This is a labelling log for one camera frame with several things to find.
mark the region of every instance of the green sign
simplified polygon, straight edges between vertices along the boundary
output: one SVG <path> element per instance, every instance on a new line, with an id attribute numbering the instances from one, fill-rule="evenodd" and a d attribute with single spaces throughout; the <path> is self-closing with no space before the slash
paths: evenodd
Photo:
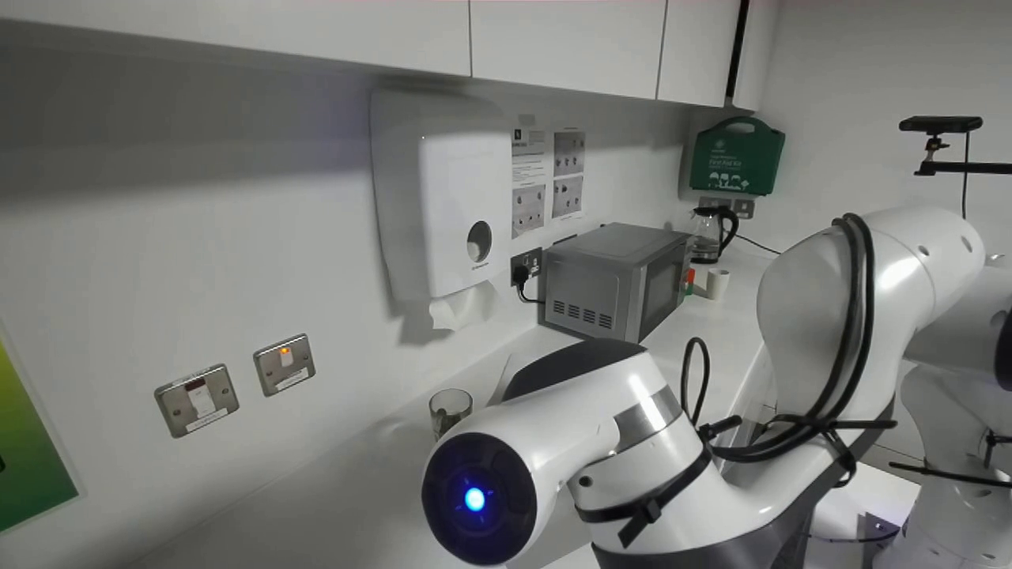
<path id="1" fill-rule="evenodd" d="M 74 487 L 0 337 L 0 530 L 71 495 Z"/>

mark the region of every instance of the white dispenser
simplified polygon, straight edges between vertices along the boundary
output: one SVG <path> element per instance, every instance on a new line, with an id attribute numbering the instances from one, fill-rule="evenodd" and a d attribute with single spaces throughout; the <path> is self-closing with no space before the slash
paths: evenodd
<path id="1" fill-rule="evenodd" d="M 399 302 L 431 302 L 505 272 L 513 140 L 478 99 L 376 93 L 372 185 Z"/>

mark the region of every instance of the white cabinet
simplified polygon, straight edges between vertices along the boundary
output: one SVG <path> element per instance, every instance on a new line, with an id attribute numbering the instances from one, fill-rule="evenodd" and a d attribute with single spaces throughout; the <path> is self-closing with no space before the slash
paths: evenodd
<path id="1" fill-rule="evenodd" d="M 471 0 L 478 80 L 653 99 L 664 0 Z"/>
<path id="2" fill-rule="evenodd" d="M 0 18 L 468 77 L 468 0 L 0 0 Z"/>
<path id="3" fill-rule="evenodd" d="M 724 106 L 738 0 L 667 0 L 657 100 Z"/>
<path id="4" fill-rule="evenodd" d="M 771 41 L 779 30 L 779 16 L 781 16 L 781 0 L 750 0 L 735 73 L 731 84 L 731 106 L 757 110 Z"/>

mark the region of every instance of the blue light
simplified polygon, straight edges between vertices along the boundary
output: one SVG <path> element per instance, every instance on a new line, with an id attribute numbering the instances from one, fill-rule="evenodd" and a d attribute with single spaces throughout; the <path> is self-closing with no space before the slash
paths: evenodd
<path id="1" fill-rule="evenodd" d="M 482 491 L 479 487 L 468 487 L 465 491 L 465 508 L 468 511 L 482 511 Z"/>

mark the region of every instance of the wall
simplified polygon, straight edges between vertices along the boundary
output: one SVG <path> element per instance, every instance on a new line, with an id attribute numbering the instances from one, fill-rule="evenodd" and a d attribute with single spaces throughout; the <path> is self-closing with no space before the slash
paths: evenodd
<path id="1" fill-rule="evenodd" d="M 976 162 L 1012 162 L 1012 4 L 1001 0 L 787 0 L 766 84 L 766 117 L 787 134 L 779 194 L 745 235 L 787 245 L 843 208 L 936 203 L 958 212 L 958 177 L 912 177 L 924 135 L 910 114 L 979 114 Z M 1012 244 L 1012 177 L 971 181 L 971 222 L 988 250 Z M 919 457 L 905 423 L 881 440 Z"/>
<path id="2" fill-rule="evenodd" d="M 502 275 L 482 321 L 404 328 L 368 189 L 366 94 L 390 80 L 12 43 L 0 68 L 0 324 L 81 491 L 0 534 L 4 569 L 129 564 L 535 324 Z M 676 215 L 671 106 L 478 93 L 587 128 L 584 212 L 515 250 Z M 319 376 L 262 397 L 250 353 L 295 331 Z M 152 393 L 219 359 L 243 408 L 169 440 Z"/>

